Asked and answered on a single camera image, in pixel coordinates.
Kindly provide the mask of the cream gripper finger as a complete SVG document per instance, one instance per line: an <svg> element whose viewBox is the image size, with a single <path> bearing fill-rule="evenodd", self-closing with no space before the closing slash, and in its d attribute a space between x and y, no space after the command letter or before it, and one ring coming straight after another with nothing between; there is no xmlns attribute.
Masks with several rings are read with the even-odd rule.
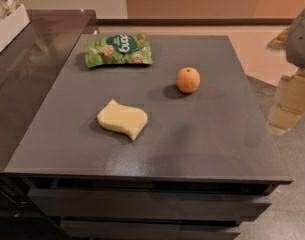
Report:
<svg viewBox="0 0 305 240"><path fill-rule="evenodd" d="M288 132L305 113L305 69L292 76L283 75L278 83L274 103L268 113L266 129L273 135Z"/></svg>

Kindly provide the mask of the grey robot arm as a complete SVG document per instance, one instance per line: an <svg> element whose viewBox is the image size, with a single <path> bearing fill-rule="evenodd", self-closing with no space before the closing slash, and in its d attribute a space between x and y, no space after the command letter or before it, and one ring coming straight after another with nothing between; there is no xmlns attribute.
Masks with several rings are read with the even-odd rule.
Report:
<svg viewBox="0 0 305 240"><path fill-rule="evenodd" d="M305 8L291 26L271 40L269 47L284 49L289 63L298 67L278 82L266 129L274 135L289 131L305 113Z"/></svg>

